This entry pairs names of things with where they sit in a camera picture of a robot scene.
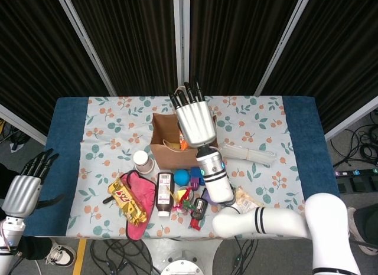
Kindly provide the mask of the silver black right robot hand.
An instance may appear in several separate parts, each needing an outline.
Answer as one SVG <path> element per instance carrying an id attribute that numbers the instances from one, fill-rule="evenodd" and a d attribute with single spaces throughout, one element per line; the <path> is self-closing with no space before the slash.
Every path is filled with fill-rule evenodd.
<path id="1" fill-rule="evenodd" d="M 209 145 L 216 139 L 216 127 L 198 80 L 184 83 L 184 90 L 169 93 L 184 140 L 192 147 Z"/>

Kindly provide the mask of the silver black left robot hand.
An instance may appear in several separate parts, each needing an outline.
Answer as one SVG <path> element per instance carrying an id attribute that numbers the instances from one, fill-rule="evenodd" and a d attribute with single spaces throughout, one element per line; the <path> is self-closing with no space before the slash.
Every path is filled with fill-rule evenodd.
<path id="1" fill-rule="evenodd" d="M 1 209 L 9 217 L 27 218 L 34 210 L 50 207 L 64 199 L 63 194 L 52 199 L 40 200 L 41 189 L 53 162 L 59 157 L 53 149 L 39 153 L 27 162 L 16 175 L 7 191 Z"/>

